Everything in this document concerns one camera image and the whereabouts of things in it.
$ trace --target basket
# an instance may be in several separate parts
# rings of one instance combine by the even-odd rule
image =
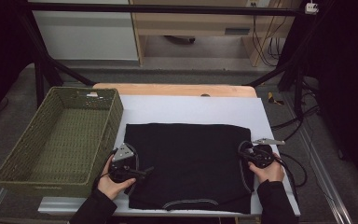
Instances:
[[[87,197],[116,141],[115,89],[53,87],[0,168],[0,186],[33,196]]]

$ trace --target wall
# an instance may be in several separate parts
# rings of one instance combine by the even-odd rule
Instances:
[[[128,4],[127,0],[30,2]],[[55,59],[138,61],[130,13],[34,11],[34,16]]]

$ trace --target white plug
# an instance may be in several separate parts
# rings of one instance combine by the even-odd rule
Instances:
[[[307,3],[305,6],[306,14],[316,14],[319,11],[318,4],[316,3]]]

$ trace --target hand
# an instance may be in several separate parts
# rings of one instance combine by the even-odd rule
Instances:
[[[103,175],[109,172],[109,165],[112,159],[113,155],[109,158],[109,160],[107,160],[107,163],[103,168]],[[135,178],[132,178],[118,184],[113,182],[109,175],[104,175],[100,178],[100,182],[98,183],[98,190],[100,190],[109,199],[113,200],[122,190],[131,186],[134,182]]]
[[[268,180],[269,182],[272,181],[283,181],[284,178],[284,172],[282,166],[277,162],[274,161],[272,164],[270,164],[268,167],[264,169],[260,169],[256,167],[252,162],[248,162],[249,169],[257,175],[258,182],[261,184],[264,181]]]

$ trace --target black horizontal bar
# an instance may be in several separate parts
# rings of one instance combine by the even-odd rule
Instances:
[[[252,16],[305,15],[299,8],[272,7],[206,7],[206,6],[163,6],[163,5],[115,5],[115,4],[68,4],[36,3],[26,6],[34,11],[76,11],[76,12],[138,12],[138,13],[180,13],[180,14],[219,14]]]

